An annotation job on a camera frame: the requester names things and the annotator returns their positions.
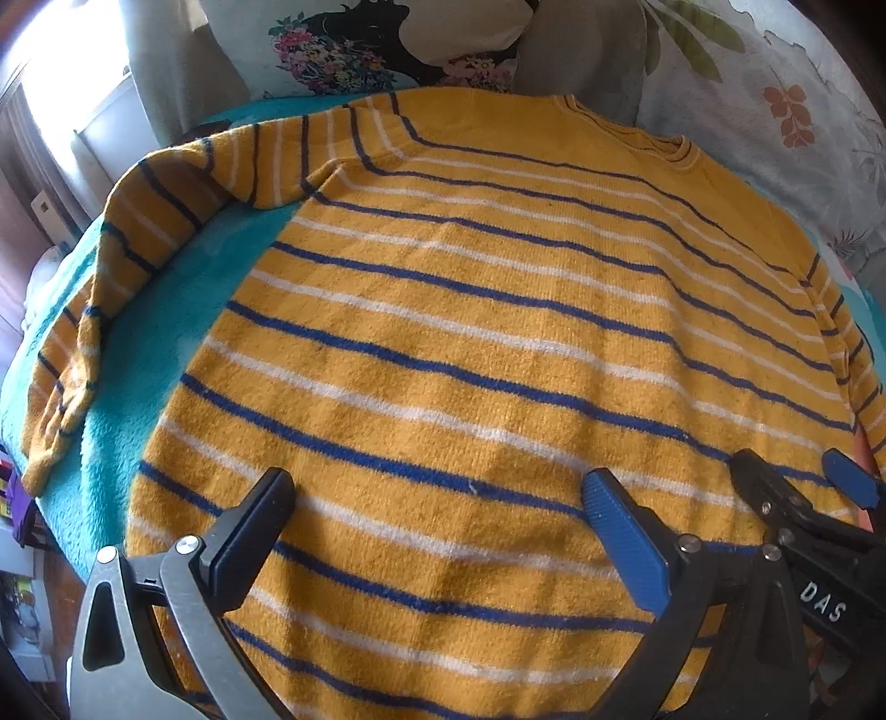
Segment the yellow striped sweater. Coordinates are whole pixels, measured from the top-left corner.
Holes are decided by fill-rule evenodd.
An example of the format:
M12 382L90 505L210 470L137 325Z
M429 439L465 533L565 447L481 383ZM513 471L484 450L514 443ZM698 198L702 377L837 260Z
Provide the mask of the yellow striped sweater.
M732 452L844 517L822 451L851 453L858 418L886 458L868 347L783 212L573 98L435 89L131 170L35 369L32 492L100 381L102 324L232 197L305 202L170 400L128 551L289 470L298 510L229 620L297 716L578 717L650 622L581 518L585 471L740 551L761 526Z

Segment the crew neckline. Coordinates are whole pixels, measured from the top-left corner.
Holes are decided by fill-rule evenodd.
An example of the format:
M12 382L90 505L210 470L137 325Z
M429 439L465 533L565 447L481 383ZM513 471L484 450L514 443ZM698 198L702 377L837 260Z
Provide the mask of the crew neckline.
M640 128L619 125L584 107L574 95L556 96L554 100L561 109L565 105L567 111L591 121L607 135L632 150L663 160L677 169L691 169L701 155L699 148L684 135L659 137Z

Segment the blue gripper pad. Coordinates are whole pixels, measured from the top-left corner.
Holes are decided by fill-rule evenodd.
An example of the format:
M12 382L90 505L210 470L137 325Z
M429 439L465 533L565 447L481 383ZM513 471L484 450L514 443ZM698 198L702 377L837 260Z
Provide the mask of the blue gripper pad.
M665 560L609 483L596 470L585 475L585 518L600 538L634 604L660 617L671 599Z
M864 510L873 510L880 503L879 482L847 458L840 450L831 448L821 456L825 477Z

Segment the floral pillow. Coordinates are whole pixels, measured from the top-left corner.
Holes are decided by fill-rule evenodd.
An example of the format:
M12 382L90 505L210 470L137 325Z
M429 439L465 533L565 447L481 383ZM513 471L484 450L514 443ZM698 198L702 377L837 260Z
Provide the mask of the floral pillow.
M202 0L253 99L419 85L507 91L538 0Z
M858 274L886 250L886 129L825 83L806 51L762 36L728 0L639 0L637 124L686 135L788 210Z

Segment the bolt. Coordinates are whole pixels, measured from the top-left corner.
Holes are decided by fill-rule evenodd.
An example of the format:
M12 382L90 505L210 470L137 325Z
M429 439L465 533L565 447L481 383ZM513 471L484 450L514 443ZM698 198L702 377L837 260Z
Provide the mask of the bolt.
M702 541L699 540L696 536L690 535L687 533L686 535L681 535L677 539L677 545L684 552L688 552L692 554L693 552L698 552L702 549Z
M778 545L766 543L763 546L763 557L770 562L778 562L781 560L781 548Z
M200 546L200 538L196 535L186 535L175 544L175 551L180 555L190 555Z
M778 531L778 544L779 545L790 545L796 540L794 534L788 530L787 528L781 528Z
M96 553L96 560L102 565L107 565L117 557L117 548L113 545L106 545Z

